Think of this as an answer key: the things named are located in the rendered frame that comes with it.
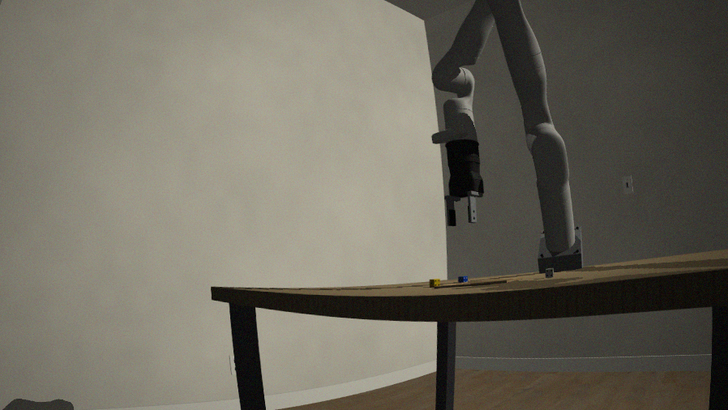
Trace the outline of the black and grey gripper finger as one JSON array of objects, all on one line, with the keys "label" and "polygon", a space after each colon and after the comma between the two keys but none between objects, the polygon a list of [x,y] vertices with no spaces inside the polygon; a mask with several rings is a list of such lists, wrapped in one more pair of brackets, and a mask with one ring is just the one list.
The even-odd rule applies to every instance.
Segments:
[{"label": "black and grey gripper finger", "polygon": [[476,197],[483,197],[483,193],[476,192],[476,191],[467,191],[468,195],[468,214],[469,214],[469,223],[477,223],[477,211],[476,211]]},{"label": "black and grey gripper finger", "polygon": [[454,209],[454,201],[460,201],[460,197],[446,195],[444,196],[447,203],[448,226],[456,226],[456,210]]}]

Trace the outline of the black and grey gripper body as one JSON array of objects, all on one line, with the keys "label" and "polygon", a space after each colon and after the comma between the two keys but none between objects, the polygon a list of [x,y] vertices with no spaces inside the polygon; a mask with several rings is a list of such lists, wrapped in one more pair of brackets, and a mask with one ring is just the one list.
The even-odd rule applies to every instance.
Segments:
[{"label": "black and grey gripper body", "polygon": [[451,174],[449,195],[465,198],[468,197],[467,191],[484,193],[474,123],[465,119],[451,120],[445,124],[445,130],[433,134],[431,138],[432,143],[446,143]]}]

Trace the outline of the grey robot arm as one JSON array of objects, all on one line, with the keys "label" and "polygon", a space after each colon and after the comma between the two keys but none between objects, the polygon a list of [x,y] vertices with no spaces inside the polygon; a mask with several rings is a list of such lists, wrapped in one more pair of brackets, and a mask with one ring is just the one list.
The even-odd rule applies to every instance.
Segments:
[{"label": "grey robot arm", "polygon": [[474,123],[474,77],[461,66],[477,62],[494,22],[520,101],[527,147],[533,156],[546,248],[562,252],[575,243],[567,152],[551,120],[542,53],[520,0],[476,0],[452,47],[433,69],[432,83],[441,91],[462,97],[444,102],[445,124],[456,119]]}]

